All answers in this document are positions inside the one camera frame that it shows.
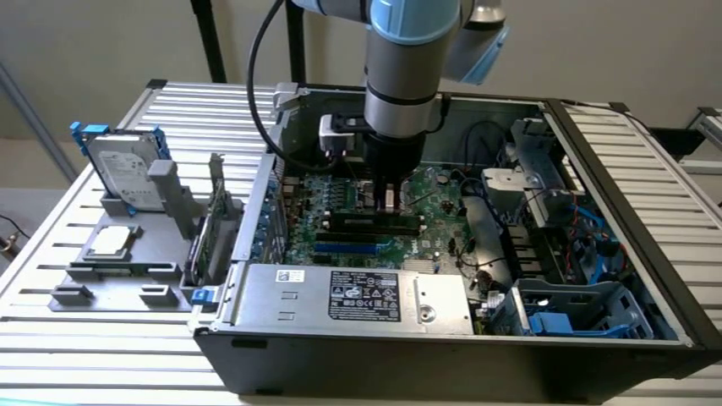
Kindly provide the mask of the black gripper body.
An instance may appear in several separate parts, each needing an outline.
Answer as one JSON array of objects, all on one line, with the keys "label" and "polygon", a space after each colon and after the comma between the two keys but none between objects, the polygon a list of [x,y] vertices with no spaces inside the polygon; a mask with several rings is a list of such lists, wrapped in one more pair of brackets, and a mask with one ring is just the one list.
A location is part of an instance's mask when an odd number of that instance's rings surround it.
[{"label": "black gripper body", "polygon": [[376,177],[397,181],[419,165],[425,134],[393,138],[376,133],[363,135],[363,161]]}]

